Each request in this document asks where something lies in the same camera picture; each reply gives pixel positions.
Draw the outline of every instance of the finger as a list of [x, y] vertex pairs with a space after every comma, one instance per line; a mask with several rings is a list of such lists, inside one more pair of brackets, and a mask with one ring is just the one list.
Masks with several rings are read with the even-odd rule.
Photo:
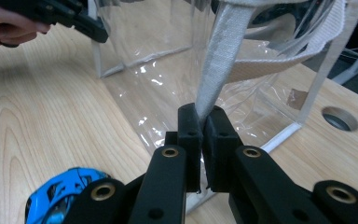
[[0, 38], [16, 38], [34, 32], [36, 32], [36, 30], [24, 30], [17, 26], [0, 24]]
[[12, 24], [24, 30], [37, 31], [41, 33], [45, 33], [49, 30], [49, 25], [47, 24], [31, 21], [20, 14], [7, 11], [1, 7], [0, 7], [0, 23]]
[[15, 38], [0, 38], [1, 43], [7, 44], [7, 45], [19, 45], [25, 42], [28, 42], [30, 40], [33, 40], [37, 37], [36, 33], [30, 33], [27, 35], [15, 37]]

